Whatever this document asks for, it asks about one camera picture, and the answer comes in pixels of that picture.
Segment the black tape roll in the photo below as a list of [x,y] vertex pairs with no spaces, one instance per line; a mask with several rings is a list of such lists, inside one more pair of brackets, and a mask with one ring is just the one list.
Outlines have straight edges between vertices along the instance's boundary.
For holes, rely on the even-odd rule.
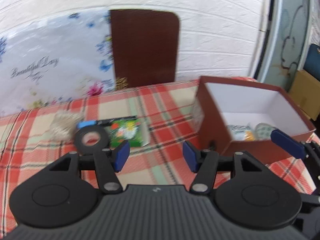
[[103,127],[86,126],[75,133],[74,146],[82,155],[94,154],[109,148],[110,138]]

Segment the green snack packet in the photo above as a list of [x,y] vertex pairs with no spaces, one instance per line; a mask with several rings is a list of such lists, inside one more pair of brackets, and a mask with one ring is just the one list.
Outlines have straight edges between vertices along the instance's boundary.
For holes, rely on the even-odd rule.
[[143,147],[150,143],[146,122],[136,116],[113,119],[105,129],[112,148],[116,148],[124,140],[130,143],[130,147]]

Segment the blue capped marker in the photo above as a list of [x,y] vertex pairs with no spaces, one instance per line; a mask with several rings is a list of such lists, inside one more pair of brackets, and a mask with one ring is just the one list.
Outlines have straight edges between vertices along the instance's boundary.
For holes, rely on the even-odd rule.
[[76,125],[76,128],[82,129],[86,126],[111,126],[113,122],[115,122],[115,119],[81,121]]

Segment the white snack packet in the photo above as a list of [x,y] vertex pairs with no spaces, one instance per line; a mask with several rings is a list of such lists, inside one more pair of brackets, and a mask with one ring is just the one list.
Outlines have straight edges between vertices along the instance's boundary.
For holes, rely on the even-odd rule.
[[253,130],[248,125],[227,125],[234,141],[255,141]]

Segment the patterned round tin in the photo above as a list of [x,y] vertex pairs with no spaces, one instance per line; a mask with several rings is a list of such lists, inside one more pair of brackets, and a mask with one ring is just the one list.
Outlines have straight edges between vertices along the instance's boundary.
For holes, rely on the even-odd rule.
[[270,124],[261,122],[255,126],[254,132],[258,140],[269,140],[271,139],[271,133],[276,129]]

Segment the red-brown cardboard box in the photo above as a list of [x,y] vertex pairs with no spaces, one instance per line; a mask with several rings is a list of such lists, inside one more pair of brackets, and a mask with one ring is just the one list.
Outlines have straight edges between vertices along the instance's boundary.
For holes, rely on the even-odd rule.
[[215,146],[224,156],[246,150],[265,164],[290,155],[270,139],[236,140],[229,125],[268,124],[297,141],[307,141],[315,131],[285,90],[254,81],[201,76],[191,114],[200,148]]

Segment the tan cardboard box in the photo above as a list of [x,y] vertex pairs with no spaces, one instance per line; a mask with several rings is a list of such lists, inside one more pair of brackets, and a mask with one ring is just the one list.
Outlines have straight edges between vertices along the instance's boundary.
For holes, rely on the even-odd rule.
[[305,70],[296,72],[289,90],[291,99],[312,120],[319,116],[319,81]]

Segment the blue bag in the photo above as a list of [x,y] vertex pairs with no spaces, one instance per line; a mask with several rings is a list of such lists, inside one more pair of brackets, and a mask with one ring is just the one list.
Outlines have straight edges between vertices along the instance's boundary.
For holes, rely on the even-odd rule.
[[308,50],[308,54],[303,69],[306,70],[309,74],[316,76],[319,75],[319,65],[319,46],[316,44],[311,44]]

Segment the pale blue cabinet door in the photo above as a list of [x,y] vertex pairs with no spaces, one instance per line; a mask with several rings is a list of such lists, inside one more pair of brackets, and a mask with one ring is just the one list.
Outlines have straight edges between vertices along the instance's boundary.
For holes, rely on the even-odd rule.
[[289,90],[306,51],[310,13],[310,0],[265,0],[256,80]]

